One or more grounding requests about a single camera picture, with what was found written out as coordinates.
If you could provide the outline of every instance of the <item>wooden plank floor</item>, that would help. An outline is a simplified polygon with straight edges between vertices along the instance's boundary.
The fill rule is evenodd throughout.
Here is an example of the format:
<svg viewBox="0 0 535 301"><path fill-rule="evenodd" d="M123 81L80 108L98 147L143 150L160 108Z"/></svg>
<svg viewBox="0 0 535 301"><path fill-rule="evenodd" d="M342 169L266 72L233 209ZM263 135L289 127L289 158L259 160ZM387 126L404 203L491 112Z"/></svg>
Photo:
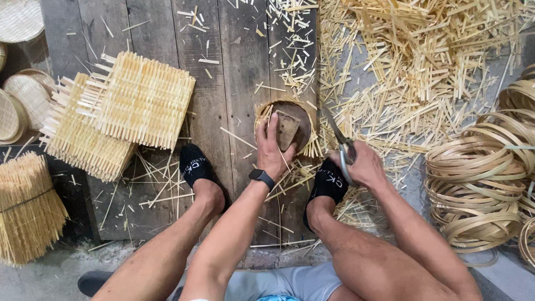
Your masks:
<svg viewBox="0 0 535 301"><path fill-rule="evenodd" d="M264 23L272 24L266 14L270 1L256 0L251 4L252 2L246 4L240 1L239 8L236 9L235 4L230 4L227 0L42 1L53 73L56 77L74 78L77 72L87 73L86 68L98 72L98 68L92 64L102 63L100 54L104 47L105 53L111 56L130 49L144 57L189 71L197 82L188 110L196 115L188 114L181 136L191 137L191 141L200 146L232 200L235 200L249 182L247 176L253 168L252 164L256 162L256 152L247 159L242 159L252 149L219 128L228 129L254 144L254 105L280 97L291 97L289 92L285 95L285 92L266 88L254 93L255 84L261 82L265 86L285 89L280 72L275 69L280 66L278 62L281 58L286 57L283 49L292 33L288 32L281 21L278 22L280 24L272 25L273 30L271 27L265 29ZM177 14L177 11L194 11L196 6L197 14L203 16L206 32L187 26L192 20ZM150 21L144 25L122 31L148 20ZM310 28L314 29L308 39L315 41L315 9L304 15L303 22L308 21ZM265 36L258 35L256 28ZM303 29L303 35L309 30ZM77 34L67 36L67 32ZM279 41L282 43L269 53L270 46ZM313 59L316 57L315 47L316 44L307 47L310 54L305 66L307 70L316 67ZM219 64L200 63L198 60L201 58L219 61ZM300 72L301 70L297 71L296 76L301 75ZM313 83L311 88L316 91L316 84ZM303 93L300 100L316 104L316 94L312 90ZM312 107L308 109L313 116L316 115ZM166 165L170 155L171 163L178 161L183 142L185 140L179 141L173 154L169 150L143 147L140 147L138 154L160 168ZM131 179L144 173L140 158L135 155L123 176ZM95 219L99 229L102 228L99 231L102 239L150 239L187 210L192 203L190 198L181 198L178 203L159 202L152 209L140 208L138 203L154 199L165 184L163 177L159 173L155 174L156 179L145 176L136 180L145 183L135 184L122 180L115 184L102 183L88 176ZM189 187L182 185L182 188L181 194L190 193ZM173 193L176 195L176 189L165 189L160 198L171 197ZM279 227L259 220L253 242L277 243L278 240L272 235L280 235L286 241L313 237L302 223L308 194L307 186L303 185L279 199L265 203L261 217L292 229L294 233L284 229L279 233ZM108 217L102 224L108 208ZM213 223L207 226L203 237Z"/></svg>

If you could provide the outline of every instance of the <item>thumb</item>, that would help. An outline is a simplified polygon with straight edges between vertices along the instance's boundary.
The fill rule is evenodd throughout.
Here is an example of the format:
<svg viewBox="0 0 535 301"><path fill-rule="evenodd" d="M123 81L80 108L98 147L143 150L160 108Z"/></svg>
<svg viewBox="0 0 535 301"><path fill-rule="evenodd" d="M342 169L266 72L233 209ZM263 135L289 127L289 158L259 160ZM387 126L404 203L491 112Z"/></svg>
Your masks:
<svg viewBox="0 0 535 301"><path fill-rule="evenodd" d="M286 160L286 163L290 163L292 161L292 158L294 157L295 155L295 149L297 147L297 143L292 143L288 149L284 152L284 154L282 155L282 157L284 158L284 160Z"/></svg>
<svg viewBox="0 0 535 301"><path fill-rule="evenodd" d="M329 154L329 159L336 164L336 166L340 167L340 153L339 152L332 152Z"/></svg>

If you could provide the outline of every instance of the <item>gray shorts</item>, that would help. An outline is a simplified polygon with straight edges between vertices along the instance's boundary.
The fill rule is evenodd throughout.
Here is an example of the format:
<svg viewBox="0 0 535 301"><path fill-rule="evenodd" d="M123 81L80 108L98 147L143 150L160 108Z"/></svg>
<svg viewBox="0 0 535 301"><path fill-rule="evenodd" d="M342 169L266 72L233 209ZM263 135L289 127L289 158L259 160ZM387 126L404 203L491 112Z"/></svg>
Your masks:
<svg viewBox="0 0 535 301"><path fill-rule="evenodd" d="M288 295L301 301L327 301L341 285L331 261L319 266L234 272L228 282L225 301L256 301L269 295Z"/></svg>

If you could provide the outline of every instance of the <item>small wooden block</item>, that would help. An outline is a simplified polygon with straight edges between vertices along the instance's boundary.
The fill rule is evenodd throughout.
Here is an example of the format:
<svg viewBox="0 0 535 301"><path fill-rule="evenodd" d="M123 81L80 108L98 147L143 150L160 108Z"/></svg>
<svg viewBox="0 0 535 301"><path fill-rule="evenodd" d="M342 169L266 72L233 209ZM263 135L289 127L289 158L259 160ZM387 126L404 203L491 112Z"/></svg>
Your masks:
<svg viewBox="0 0 535 301"><path fill-rule="evenodd" d="M292 144L292 140L301 124L301 120L280 110L275 111L275 113L279 115L277 144L279 145L280 150L285 152L288 147L290 147L290 144Z"/></svg>

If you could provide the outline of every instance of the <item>smartwatch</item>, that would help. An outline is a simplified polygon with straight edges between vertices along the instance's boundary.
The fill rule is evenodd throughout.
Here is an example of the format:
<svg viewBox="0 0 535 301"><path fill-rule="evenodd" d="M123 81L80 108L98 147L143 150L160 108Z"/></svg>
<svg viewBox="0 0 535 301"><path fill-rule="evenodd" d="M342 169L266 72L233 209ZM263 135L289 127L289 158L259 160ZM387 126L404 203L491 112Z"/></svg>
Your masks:
<svg viewBox="0 0 535 301"><path fill-rule="evenodd" d="M269 191L272 191L275 187L275 182L273 179L262 169L253 169L253 171L251 171L249 174L249 179L266 183L266 185L269 187Z"/></svg>

